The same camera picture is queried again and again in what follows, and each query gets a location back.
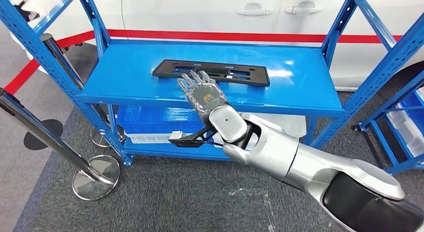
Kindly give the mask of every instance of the red stripe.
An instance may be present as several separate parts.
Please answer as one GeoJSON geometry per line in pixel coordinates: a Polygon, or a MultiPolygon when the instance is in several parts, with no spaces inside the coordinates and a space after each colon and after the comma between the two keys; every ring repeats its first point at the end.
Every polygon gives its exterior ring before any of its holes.
{"type": "MultiPolygon", "coordinates": [[[[323,42],[323,34],[276,34],[276,33],[230,33],[230,32],[195,32],[195,31],[147,31],[108,29],[110,36],[136,37],[154,39],[186,39],[186,40],[224,40],[224,41],[263,41],[263,42],[323,42]]],[[[394,35],[399,40],[401,35],[394,35]]],[[[88,31],[78,35],[66,37],[57,41],[59,47],[67,47],[94,38],[94,32],[88,31]]],[[[376,35],[342,35],[339,43],[380,43],[376,35]]],[[[5,87],[11,94],[28,80],[37,70],[39,64],[33,59],[23,70],[5,87]]]]}
{"type": "MultiPolygon", "coordinates": [[[[275,34],[275,33],[230,33],[194,31],[145,31],[109,29],[110,36],[155,39],[226,40],[226,41],[269,41],[269,42],[323,42],[324,34],[275,34]]],[[[380,43],[376,35],[342,35],[341,43],[380,43]]]]}
{"type": "MultiPolygon", "coordinates": [[[[78,35],[66,37],[57,41],[59,47],[67,47],[94,38],[94,32],[88,31],[78,35]]],[[[20,73],[4,88],[8,93],[15,94],[21,86],[34,74],[39,67],[38,62],[32,59],[20,73]]]]}
{"type": "Polygon", "coordinates": [[[4,88],[8,93],[15,94],[17,90],[31,77],[37,70],[39,63],[32,59],[20,73],[4,88]]]}
{"type": "Polygon", "coordinates": [[[70,36],[70,37],[66,37],[60,40],[57,40],[57,45],[61,48],[67,47],[67,46],[72,46],[75,44],[79,44],[85,41],[88,41],[90,39],[94,38],[94,32],[93,31],[88,31],[88,32],[84,32],[78,35],[74,35],[74,36],[70,36]]]}

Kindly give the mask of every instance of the blue storage rack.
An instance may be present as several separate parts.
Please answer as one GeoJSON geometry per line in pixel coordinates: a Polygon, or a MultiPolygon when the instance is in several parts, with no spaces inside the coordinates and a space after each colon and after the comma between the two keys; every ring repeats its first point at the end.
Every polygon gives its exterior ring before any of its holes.
{"type": "Polygon", "coordinates": [[[171,145],[135,145],[130,141],[124,145],[119,143],[113,104],[191,107],[175,79],[152,76],[152,69],[163,59],[266,66],[269,87],[219,83],[229,102],[239,111],[310,116],[305,143],[320,148],[402,67],[424,39],[424,15],[396,42],[366,0],[344,1],[321,47],[111,39],[94,1],[80,0],[93,25],[99,63],[85,87],[79,90],[39,40],[71,1],[60,1],[32,29],[9,0],[0,0],[0,19],[87,119],[104,133],[125,165],[132,163],[133,155],[228,160],[221,149],[208,145],[185,149],[171,145]],[[342,106],[329,68],[337,40],[357,7],[388,53],[342,106]],[[110,127],[96,114],[92,103],[107,104],[110,127]],[[319,116],[331,117],[332,121],[313,138],[319,116]]]}
{"type": "Polygon", "coordinates": [[[421,133],[424,134],[424,101],[422,101],[420,96],[417,94],[417,89],[422,87],[423,85],[424,70],[420,72],[400,91],[398,91],[384,105],[382,105],[378,110],[376,110],[371,116],[369,116],[363,122],[359,123],[361,131],[366,132],[367,127],[369,126],[371,126],[371,128],[374,130],[378,141],[381,143],[384,151],[386,152],[392,164],[391,168],[385,169],[391,174],[397,174],[410,169],[424,169],[424,165],[421,164],[422,162],[424,162],[424,153],[418,156],[414,156],[407,147],[407,144],[399,133],[399,131],[394,127],[394,125],[387,116],[387,113],[389,112],[404,110],[415,123],[415,125],[417,125],[421,133]],[[400,103],[401,108],[396,108],[396,105],[398,103],[400,103]],[[377,124],[378,120],[384,120],[388,124],[397,142],[399,143],[400,147],[406,155],[406,161],[398,161],[377,124]]]}

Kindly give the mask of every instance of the robotic arm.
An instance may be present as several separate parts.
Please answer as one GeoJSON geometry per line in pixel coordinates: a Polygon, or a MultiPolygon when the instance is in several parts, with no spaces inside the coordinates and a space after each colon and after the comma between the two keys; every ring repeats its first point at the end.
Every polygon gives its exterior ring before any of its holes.
{"type": "Polygon", "coordinates": [[[187,137],[174,132],[169,140],[173,144],[199,147],[218,132],[225,142],[223,151],[231,159],[278,180],[291,181],[348,231],[415,232],[423,225],[423,210],[404,200],[394,177],[365,161],[299,143],[280,126],[260,117],[238,114],[215,81],[204,71],[200,74],[202,78],[192,71],[193,80],[183,74],[185,81],[180,79],[178,84],[206,128],[187,137]],[[246,151],[253,134],[258,137],[257,144],[246,151]]]}

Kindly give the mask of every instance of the stanchion post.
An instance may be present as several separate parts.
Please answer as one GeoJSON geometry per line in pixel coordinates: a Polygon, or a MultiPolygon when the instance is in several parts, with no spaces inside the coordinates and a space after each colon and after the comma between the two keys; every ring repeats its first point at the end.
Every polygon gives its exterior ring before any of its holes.
{"type": "Polygon", "coordinates": [[[121,169],[115,158],[100,155],[87,161],[3,88],[0,88],[0,108],[78,169],[73,177],[72,188],[79,198],[102,198],[117,185],[121,169]]]}
{"type": "MultiPolygon", "coordinates": [[[[72,81],[75,83],[77,88],[79,90],[82,90],[85,86],[85,83],[83,79],[80,77],[80,75],[77,73],[75,68],[72,66],[72,64],[69,62],[68,58],[63,54],[62,50],[56,43],[53,36],[49,33],[45,33],[41,35],[40,40],[44,43],[44,45],[47,47],[47,49],[51,52],[51,54],[55,57],[57,62],[62,66],[62,68],[65,70],[69,78],[72,79],[72,81]]],[[[108,119],[108,116],[106,115],[105,111],[100,107],[98,104],[91,105],[93,109],[97,112],[97,114],[101,117],[101,119],[106,122],[109,127],[110,122],[108,119]]],[[[90,132],[91,140],[94,144],[100,147],[110,147],[109,143],[106,141],[106,139],[103,137],[102,132],[98,131],[96,128],[93,128],[90,132]]],[[[127,136],[124,134],[124,129],[120,126],[117,126],[117,136],[119,137],[119,141],[123,143],[127,136]]]]}

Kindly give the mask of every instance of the car door handle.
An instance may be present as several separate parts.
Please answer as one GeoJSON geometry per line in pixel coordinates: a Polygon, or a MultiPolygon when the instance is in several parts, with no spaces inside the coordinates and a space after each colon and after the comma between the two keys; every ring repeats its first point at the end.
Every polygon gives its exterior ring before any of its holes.
{"type": "Polygon", "coordinates": [[[271,12],[272,11],[268,8],[236,11],[237,14],[244,15],[244,16],[263,16],[263,15],[271,14],[271,12]]]}
{"type": "Polygon", "coordinates": [[[289,14],[312,14],[322,11],[319,7],[298,7],[298,6],[291,6],[285,9],[285,12],[289,14]]]}
{"type": "Polygon", "coordinates": [[[313,1],[301,1],[298,5],[288,7],[284,11],[289,14],[312,14],[322,11],[322,8],[315,6],[313,1]]]}

